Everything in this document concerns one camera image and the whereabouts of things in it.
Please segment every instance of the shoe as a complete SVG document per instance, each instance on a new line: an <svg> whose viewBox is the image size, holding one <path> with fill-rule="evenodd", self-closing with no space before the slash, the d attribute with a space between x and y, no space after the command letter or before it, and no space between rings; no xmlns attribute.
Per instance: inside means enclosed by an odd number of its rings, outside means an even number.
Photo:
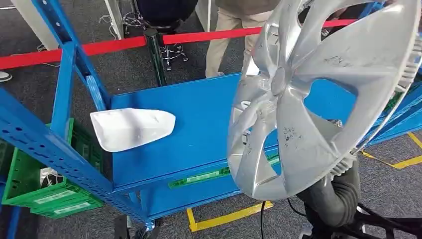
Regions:
<svg viewBox="0 0 422 239"><path fill-rule="evenodd" d="M322 29L322 31L321 31L321 35L322 35L323 37L328 37L328 35L329 35L329 31L328 31L328 29L323 28L323 29Z"/></svg>
<svg viewBox="0 0 422 239"><path fill-rule="evenodd" d="M299 234L299 239L311 239L312 238L312 228L303 227L301 233Z"/></svg>
<svg viewBox="0 0 422 239"><path fill-rule="evenodd" d="M12 79L12 75L4 71L0 71L0 82L6 82Z"/></svg>
<svg viewBox="0 0 422 239"><path fill-rule="evenodd" d="M217 73L212 73L212 74L207 74L207 71L205 71L205 77L207 78L213 78L213 77L219 77L219 76L224 76L224 72L217 72Z"/></svg>

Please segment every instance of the black cable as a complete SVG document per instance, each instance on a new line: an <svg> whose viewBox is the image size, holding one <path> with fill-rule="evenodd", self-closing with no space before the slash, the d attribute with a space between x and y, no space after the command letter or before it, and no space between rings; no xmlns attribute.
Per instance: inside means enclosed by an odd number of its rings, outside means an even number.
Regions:
<svg viewBox="0 0 422 239"><path fill-rule="evenodd" d="M263 221L262 221L262 214L264 212L264 207L265 207L265 201L262 202L262 206L261 206L261 238L264 239L264 229L263 229Z"/></svg>
<svg viewBox="0 0 422 239"><path fill-rule="evenodd" d="M383 216L381 216L381 215L379 215L379 214L375 213L375 212L374 212L374 211L372 211L371 209L369 209L369 208L367 208L366 206L364 206L362 203L359 203L359 204L358 204L358 206L359 206L361 209L363 209L364 211L366 211L367 213L369 213L370 215L375 216L375 217L377 217L378 219L381 219L381 220L383 220L383 221L385 221L385 222L389 223L390 225L392 225L392 226L396 227L397 229L399 229L399 230L401 230L401 231L404 231L404 232L412 232L412 231L413 231L413 229L411 229L411 228L407 227L406 225L403 225L403 224L398 223L398 222L394 222L394 221L393 221L393 220L391 220L391 219L388 219L388 218L386 218L386 217L383 217Z"/></svg>
<svg viewBox="0 0 422 239"><path fill-rule="evenodd" d="M292 203L290 202L290 198L287 198L287 202L289 203L290 208L293 210L293 212L295 212L298 215L301 215L302 217L306 217L306 214L299 212L298 210L296 210L293 206Z"/></svg>

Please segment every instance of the green plastic crate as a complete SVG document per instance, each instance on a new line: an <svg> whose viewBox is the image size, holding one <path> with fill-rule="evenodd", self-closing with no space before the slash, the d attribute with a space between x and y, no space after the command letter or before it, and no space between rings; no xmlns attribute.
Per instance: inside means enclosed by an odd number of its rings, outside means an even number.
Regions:
<svg viewBox="0 0 422 239"><path fill-rule="evenodd" d="M90 152L93 151L91 150L93 146L85 140L78 142L82 138L81 135L86 137L88 134L73 119L69 121L69 132L72 133L68 136L68 143L71 145L72 143L73 145L82 145L76 147L76 151L81 155L85 155L87 161L91 162L93 159L90 159ZM45 167L45 165L36 159L33 159L28 154L16 148L14 150L2 203L30 208L56 207L56 204L60 204L63 201L77 199L90 194L76 184L71 183L65 177L61 183L40 188L40 169Z"/></svg>
<svg viewBox="0 0 422 239"><path fill-rule="evenodd" d="M0 139L0 176L7 178L13 158L14 146Z"/></svg>
<svg viewBox="0 0 422 239"><path fill-rule="evenodd" d="M91 145L89 163L101 174L103 173L103 151L100 147Z"/></svg>
<svg viewBox="0 0 422 239"><path fill-rule="evenodd" d="M94 196L83 196L78 199L64 201L54 208L33 208L31 209L31 213L57 219L102 206L103 202L96 199Z"/></svg>

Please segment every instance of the scuff mark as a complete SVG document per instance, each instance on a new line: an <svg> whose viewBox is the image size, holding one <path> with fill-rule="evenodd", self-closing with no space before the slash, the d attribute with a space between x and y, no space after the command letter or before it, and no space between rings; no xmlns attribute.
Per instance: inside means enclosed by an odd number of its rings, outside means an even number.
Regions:
<svg viewBox="0 0 422 239"><path fill-rule="evenodd" d="M324 59L324 62L327 64L341 66L341 67L351 67L353 66L350 62L347 62L341 56L333 56L330 58Z"/></svg>
<svg viewBox="0 0 422 239"><path fill-rule="evenodd" d="M297 133L295 131L294 128L283 128L283 135L284 135L284 140L287 142L291 139L294 139L297 136Z"/></svg>
<svg viewBox="0 0 422 239"><path fill-rule="evenodd" d="M374 65L374 63L368 62L368 63L363 64L362 66L363 67L372 67L373 65Z"/></svg>
<svg viewBox="0 0 422 239"><path fill-rule="evenodd" d="M153 119L154 119L157 123L159 123L159 122L160 122L156 116L152 116L152 118L153 118Z"/></svg>

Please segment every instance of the yellow floor tape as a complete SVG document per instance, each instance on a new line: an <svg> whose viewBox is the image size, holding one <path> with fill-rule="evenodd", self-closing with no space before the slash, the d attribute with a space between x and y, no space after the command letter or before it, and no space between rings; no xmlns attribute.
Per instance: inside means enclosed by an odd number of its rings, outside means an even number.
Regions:
<svg viewBox="0 0 422 239"><path fill-rule="evenodd" d="M411 132L408 132L408 135L420 148L422 148L422 142L416 137L416 135L414 135ZM385 162L381 159L378 159L378 158L372 156L371 154L369 154L367 152L364 152L363 150L361 152L366 157L376 159L376 160L381 161L381 162L383 162L383 163L385 163L385 164L387 164L387 165L389 165L393 168L396 168L396 169L403 169L403 168L406 168L406 167L409 167L409 166L412 166L412 165L422 163L422 156L411 158L411 159L405 160L405 161L400 162L400 163L390 164L390 163L387 163L387 162Z"/></svg>
<svg viewBox="0 0 422 239"><path fill-rule="evenodd" d="M186 211L188 212L188 219L189 219L189 227L191 228L192 232L200 231L207 228L212 228L215 226L223 225L229 222L236 221L238 219L250 216L252 214L258 213L261 211L262 204L258 204L252 206L250 208L246 208L234 213L230 213L218 218L213 218L210 220L202 221L199 223L195 222L194 213L192 212L191 208L188 208ZM270 201L266 201L264 209L268 209L273 207L273 204Z"/></svg>

